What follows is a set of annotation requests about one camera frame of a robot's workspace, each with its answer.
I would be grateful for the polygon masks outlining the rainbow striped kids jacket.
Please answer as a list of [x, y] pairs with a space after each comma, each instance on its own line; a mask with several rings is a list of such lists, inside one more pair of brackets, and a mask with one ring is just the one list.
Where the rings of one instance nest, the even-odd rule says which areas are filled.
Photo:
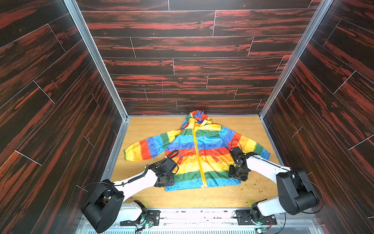
[[179, 151], [173, 158], [178, 165], [174, 185], [166, 191], [240, 185], [228, 175], [234, 160], [229, 151], [240, 146], [268, 160], [270, 153], [259, 143], [220, 124], [213, 123], [202, 111], [191, 112], [180, 129], [149, 137], [124, 151], [127, 161], [144, 161], [161, 153]]

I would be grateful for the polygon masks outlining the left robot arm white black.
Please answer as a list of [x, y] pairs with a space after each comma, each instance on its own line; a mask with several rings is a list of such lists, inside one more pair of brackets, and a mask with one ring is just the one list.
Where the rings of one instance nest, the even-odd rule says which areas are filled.
[[138, 200], [125, 201], [151, 187], [168, 187], [174, 184], [174, 171], [179, 169], [170, 158], [147, 165], [145, 171], [131, 178], [111, 182], [106, 179], [85, 185], [79, 205], [83, 215], [101, 234], [114, 224], [133, 226], [141, 231], [155, 224], [155, 216]]

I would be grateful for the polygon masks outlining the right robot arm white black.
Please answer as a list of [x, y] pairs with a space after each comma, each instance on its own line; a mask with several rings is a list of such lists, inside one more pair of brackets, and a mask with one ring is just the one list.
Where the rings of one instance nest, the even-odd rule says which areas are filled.
[[229, 168], [229, 177], [246, 181], [248, 174], [255, 171], [270, 179], [277, 185], [278, 196], [254, 203], [248, 212], [238, 212], [238, 223], [245, 225], [276, 224], [275, 214], [296, 215], [319, 203], [315, 191], [316, 185], [311, 182], [304, 170], [274, 164], [253, 152], [243, 153], [239, 147], [230, 150], [234, 165]]

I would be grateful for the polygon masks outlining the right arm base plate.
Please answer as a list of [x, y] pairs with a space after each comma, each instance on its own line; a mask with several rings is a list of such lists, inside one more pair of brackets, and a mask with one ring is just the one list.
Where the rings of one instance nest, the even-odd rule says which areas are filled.
[[239, 225], [272, 226], [277, 225], [274, 215], [263, 216], [257, 210], [236, 210], [233, 216]]

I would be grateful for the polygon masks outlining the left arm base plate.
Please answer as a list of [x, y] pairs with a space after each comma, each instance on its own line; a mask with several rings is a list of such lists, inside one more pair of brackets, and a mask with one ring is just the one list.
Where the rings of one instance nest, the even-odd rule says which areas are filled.
[[160, 210], [147, 210], [142, 211], [140, 217], [135, 221], [121, 221], [120, 226], [135, 226], [137, 228], [144, 227], [145, 229], [153, 226], [158, 226], [160, 222]]

